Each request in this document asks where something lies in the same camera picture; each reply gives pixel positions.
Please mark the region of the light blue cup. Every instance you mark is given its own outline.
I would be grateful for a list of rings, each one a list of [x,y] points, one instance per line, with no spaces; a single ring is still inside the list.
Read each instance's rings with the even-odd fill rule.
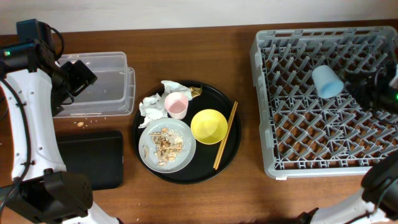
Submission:
[[[315,68],[312,72],[312,80],[320,98],[332,98],[340,94],[344,88],[344,83],[327,65]]]

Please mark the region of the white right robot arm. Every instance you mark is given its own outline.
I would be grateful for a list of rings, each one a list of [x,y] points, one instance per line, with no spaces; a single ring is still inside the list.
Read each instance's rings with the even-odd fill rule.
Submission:
[[[378,122],[397,127],[382,119],[380,110],[397,114],[397,62],[385,61],[375,72],[345,76],[347,92]],[[375,223],[397,220],[397,152],[368,170],[361,189],[346,200],[328,208],[301,213],[293,223]]]

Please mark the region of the pink cup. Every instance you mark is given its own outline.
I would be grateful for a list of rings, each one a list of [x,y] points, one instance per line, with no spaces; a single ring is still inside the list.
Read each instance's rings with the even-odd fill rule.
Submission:
[[[171,118],[184,119],[188,109],[188,98],[183,93],[171,93],[166,97],[164,105]]]

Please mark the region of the yellow bowl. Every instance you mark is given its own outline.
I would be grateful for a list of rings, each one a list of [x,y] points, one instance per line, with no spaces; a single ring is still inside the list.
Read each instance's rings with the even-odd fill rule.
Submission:
[[[194,138],[206,145],[220,142],[226,135],[228,122],[217,110],[199,111],[191,120],[190,129]]]

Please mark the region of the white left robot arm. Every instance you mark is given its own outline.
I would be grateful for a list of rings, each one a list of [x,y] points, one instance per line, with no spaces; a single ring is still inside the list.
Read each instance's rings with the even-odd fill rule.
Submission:
[[[1,48],[1,88],[14,146],[12,184],[1,188],[1,207],[32,223],[118,223],[93,200],[89,180],[68,172],[53,117],[65,100],[94,84],[81,61],[58,63],[57,30],[37,19],[16,24],[18,43]]]

